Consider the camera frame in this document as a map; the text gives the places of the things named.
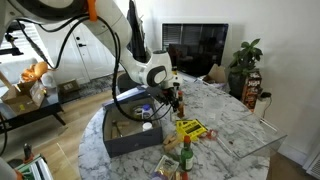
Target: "snack package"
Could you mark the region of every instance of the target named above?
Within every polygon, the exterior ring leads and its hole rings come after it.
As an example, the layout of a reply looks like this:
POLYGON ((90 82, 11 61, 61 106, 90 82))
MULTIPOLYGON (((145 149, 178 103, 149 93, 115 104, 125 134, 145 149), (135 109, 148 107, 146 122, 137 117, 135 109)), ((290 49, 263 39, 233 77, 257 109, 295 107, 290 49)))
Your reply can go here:
POLYGON ((179 162, 163 155, 151 174, 152 180, 170 180, 179 167, 179 162))

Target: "plant pot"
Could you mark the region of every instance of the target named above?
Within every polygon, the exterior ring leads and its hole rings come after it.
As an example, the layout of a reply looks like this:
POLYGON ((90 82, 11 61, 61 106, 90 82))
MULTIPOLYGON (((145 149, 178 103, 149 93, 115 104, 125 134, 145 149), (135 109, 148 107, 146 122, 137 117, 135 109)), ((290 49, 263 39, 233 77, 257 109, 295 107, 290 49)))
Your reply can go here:
POLYGON ((239 73, 229 73, 228 83, 230 87, 230 95, 240 100, 245 81, 246 76, 239 73))

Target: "potted plant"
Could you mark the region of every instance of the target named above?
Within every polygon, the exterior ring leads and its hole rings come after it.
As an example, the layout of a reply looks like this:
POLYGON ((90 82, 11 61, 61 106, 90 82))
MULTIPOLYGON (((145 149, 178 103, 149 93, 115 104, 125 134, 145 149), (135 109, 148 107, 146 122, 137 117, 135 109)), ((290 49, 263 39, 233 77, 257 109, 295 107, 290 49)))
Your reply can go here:
POLYGON ((241 98, 243 86, 248 73, 254 72, 255 63, 260 61, 262 51, 255 46, 260 39, 256 39, 251 43, 241 43, 241 48, 233 53, 233 61, 230 63, 230 73, 228 76, 228 83, 230 87, 230 94, 238 99, 241 98))

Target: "brown bottle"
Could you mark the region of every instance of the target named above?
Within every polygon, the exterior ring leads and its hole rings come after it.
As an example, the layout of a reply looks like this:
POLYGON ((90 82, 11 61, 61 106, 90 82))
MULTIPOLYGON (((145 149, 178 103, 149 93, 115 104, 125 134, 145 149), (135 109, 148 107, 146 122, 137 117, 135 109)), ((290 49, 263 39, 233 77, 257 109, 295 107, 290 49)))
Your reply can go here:
POLYGON ((183 93, 182 91, 178 91, 178 99, 179 99, 179 107, 178 107, 178 117, 184 117, 184 102, 183 102, 183 93))

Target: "white wall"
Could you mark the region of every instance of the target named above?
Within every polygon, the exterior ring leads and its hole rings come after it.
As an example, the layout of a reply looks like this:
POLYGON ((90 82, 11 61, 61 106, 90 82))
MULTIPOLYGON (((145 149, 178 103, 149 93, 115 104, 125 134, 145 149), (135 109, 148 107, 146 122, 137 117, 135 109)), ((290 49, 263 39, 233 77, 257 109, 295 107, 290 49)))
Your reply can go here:
MULTIPOLYGON (((128 1, 117 0, 126 13, 128 1)), ((288 133, 281 153, 303 164, 320 140, 319 0, 136 0, 147 43, 161 49, 161 23, 230 23, 222 64, 244 40, 261 38, 266 119, 288 133)))

